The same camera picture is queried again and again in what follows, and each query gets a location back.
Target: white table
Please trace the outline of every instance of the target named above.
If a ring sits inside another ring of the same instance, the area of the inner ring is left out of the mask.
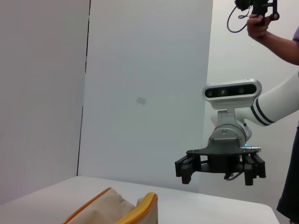
[[[160,224],[279,224],[269,206],[179,190],[78,176],[0,206],[1,224],[60,224],[104,189],[132,204],[158,194]]]

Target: white backdrop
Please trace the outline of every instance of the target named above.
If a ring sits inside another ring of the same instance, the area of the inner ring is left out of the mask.
[[[212,4],[92,1],[80,175],[198,191],[174,162],[202,143]]]
[[[272,22],[269,31],[292,39],[299,25],[299,2],[280,0],[278,3],[281,18]],[[282,61],[251,40],[246,30],[239,34],[228,32],[226,21],[234,6],[232,0],[214,0],[207,82],[256,78],[262,83],[263,92],[266,92],[293,75],[298,67]],[[231,29],[238,30],[246,23],[246,19],[237,19],[240,14],[244,12],[238,11],[232,16]],[[212,107],[206,103],[205,143],[214,128],[210,121],[212,112]],[[200,174],[199,192],[267,204],[276,212],[281,224],[288,223],[276,211],[276,206],[283,191],[298,120],[299,112],[269,127],[259,127],[248,122],[253,132],[249,145],[262,146],[260,155],[266,161],[266,179],[255,179],[254,186],[245,186],[244,175],[227,182],[223,180],[222,174]]]
[[[2,0],[0,204],[76,175],[89,0]]]

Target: bag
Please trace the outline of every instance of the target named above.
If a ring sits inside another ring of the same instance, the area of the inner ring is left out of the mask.
[[[148,193],[137,206],[124,200],[115,190],[107,188],[87,202],[63,224],[157,224],[158,197]]]

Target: black cable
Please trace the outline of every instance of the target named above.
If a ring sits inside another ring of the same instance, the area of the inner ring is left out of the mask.
[[[234,13],[234,11],[235,11],[236,8],[237,8],[237,6],[236,6],[236,7],[233,9],[233,11],[230,13],[230,15],[229,15],[229,17],[228,17],[228,22],[227,22],[227,28],[228,28],[229,32],[234,33],[234,34],[236,34],[236,33],[240,33],[240,32],[241,32],[242,30],[244,30],[245,27],[247,26],[247,24],[245,24],[245,26],[244,26],[242,29],[238,30],[238,31],[232,31],[232,30],[229,28],[229,20],[230,20],[230,17],[232,16],[232,14]],[[250,9],[251,9],[251,6],[248,8],[248,12],[247,12],[246,15],[239,15],[238,18],[239,18],[239,19],[244,19],[244,18],[248,17],[249,12],[250,12]]]
[[[243,172],[238,173],[236,176],[232,177],[232,178],[224,178],[224,180],[226,181],[233,181],[234,179],[236,179],[238,176],[240,176]]]

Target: small mark on wall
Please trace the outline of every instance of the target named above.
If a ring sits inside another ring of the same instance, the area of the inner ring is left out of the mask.
[[[146,104],[146,99],[142,98],[142,97],[138,97],[137,100],[136,100],[136,103],[145,105]]]

